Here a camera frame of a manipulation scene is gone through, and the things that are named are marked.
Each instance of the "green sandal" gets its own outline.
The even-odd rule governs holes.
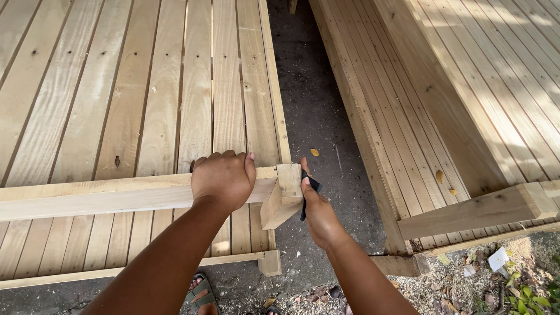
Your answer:
[[[193,307],[195,307],[194,311],[196,313],[198,313],[198,309],[201,306],[214,303],[216,305],[216,309],[218,309],[218,315],[222,315],[220,308],[218,307],[218,303],[216,303],[216,299],[214,298],[214,294],[212,293],[212,288],[210,288],[210,283],[208,282],[208,279],[206,279],[206,275],[198,273],[194,275],[193,281],[196,281],[198,278],[202,278],[202,281],[186,294],[186,299],[193,304]],[[194,297],[204,290],[208,290],[208,294],[193,303]]]

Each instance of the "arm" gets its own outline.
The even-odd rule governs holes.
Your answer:
[[[179,313],[212,239],[255,185],[254,154],[214,153],[194,164],[193,206],[150,243],[82,314]]]
[[[309,174],[305,157],[300,164]],[[309,179],[301,182],[301,189],[307,202],[305,211],[311,237],[326,251],[352,312],[356,315],[417,315],[418,312],[345,231],[330,203],[311,188]]]

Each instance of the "wooden bed frame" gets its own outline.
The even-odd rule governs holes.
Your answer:
[[[116,275],[230,149],[260,180],[201,265],[281,273],[301,168],[265,0],[1,0],[0,47],[0,289]]]
[[[482,5],[486,0],[476,0],[476,5],[496,18],[490,11],[501,0],[490,1],[493,7]],[[512,1],[519,6],[531,2],[533,7],[544,2],[547,10],[560,9],[558,0],[502,2]],[[489,31],[490,18],[470,5],[472,1],[465,8],[465,2],[310,0],[377,200],[389,255],[433,256],[560,228],[560,161],[556,151],[560,134],[558,120],[553,119],[560,115],[560,101],[554,100],[556,95],[549,100],[558,82],[555,78],[545,82],[550,86],[542,82],[535,85],[537,72],[526,70],[528,65],[550,61],[554,69],[543,68],[547,74],[557,73],[560,55],[548,49],[552,57],[538,55],[541,59],[535,63],[523,54],[515,38],[508,38],[515,53],[524,57],[523,62],[512,63],[517,59],[510,54],[511,48],[495,37],[495,29]],[[422,16],[425,11],[430,11],[431,20]],[[438,15],[440,11],[445,19]],[[505,11],[502,8],[500,14],[505,15]],[[560,32],[560,21],[547,18]],[[495,34],[485,39],[478,25]],[[537,38],[539,32],[533,33],[539,42],[548,43],[552,38],[552,32],[544,40]],[[460,44],[450,46],[457,41],[455,35],[467,51]],[[558,49],[557,43],[560,41],[548,46]],[[494,46],[508,63],[502,62],[502,55],[494,54],[487,56],[492,64],[479,60],[469,65],[475,55],[480,58],[475,48],[489,54]],[[539,53],[538,47],[531,49]],[[501,69],[503,73],[486,77],[497,65],[511,65],[515,70]],[[480,80],[472,81],[477,76]],[[516,98],[505,98],[507,92],[502,87],[506,84]],[[540,103],[522,98],[528,95],[527,90]],[[503,97],[492,103],[498,107],[485,103],[494,95]],[[505,101],[532,112],[515,111],[506,107]],[[498,121],[502,116],[508,120]],[[509,142],[515,137],[522,141]],[[402,275],[415,273],[411,264],[401,265]]]

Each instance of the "sandal strap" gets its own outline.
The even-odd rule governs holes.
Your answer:
[[[211,291],[208,292],[207,295],[201,297],[200,299],[198,299],[196,302],[193,303],[193,306],[196,307],[195,312],[198,311],[198,308],[206,305],[206,304],[212,304],[215,303],[216,307],[218,307],[218,304],[216,303],[216,299],[214,298],[214,294],[212,294]]]
[[[204,290],[208,290],[208,292],[212,293],[212,288],[210,288],[210,282],[208,282],[208,280],[206,279],[202,280],[194,289],[187,292],[186,294],[187,301],[192,302],[194,300],[194,297],[196,297],[197,294],[199,294]]]

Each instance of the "hand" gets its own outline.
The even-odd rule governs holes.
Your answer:
[[[194,203],[215,203],[228,215],[241,208],[255,187],[255,154],[214,152],[194,163],[191,186]]]
[[[301,168],[311,177],[305,157],[301,158],[300,164]],[[307,203],[305,214],[307,215],[307,227],[311,237],[317,246],[328,251],[331,245],[337,240],[343,239],[347,233],[338,221],[330,202],[315,192],[309,184],[309,178],[304,178],[301,181],[301,190],[304,192],[305,202]]]

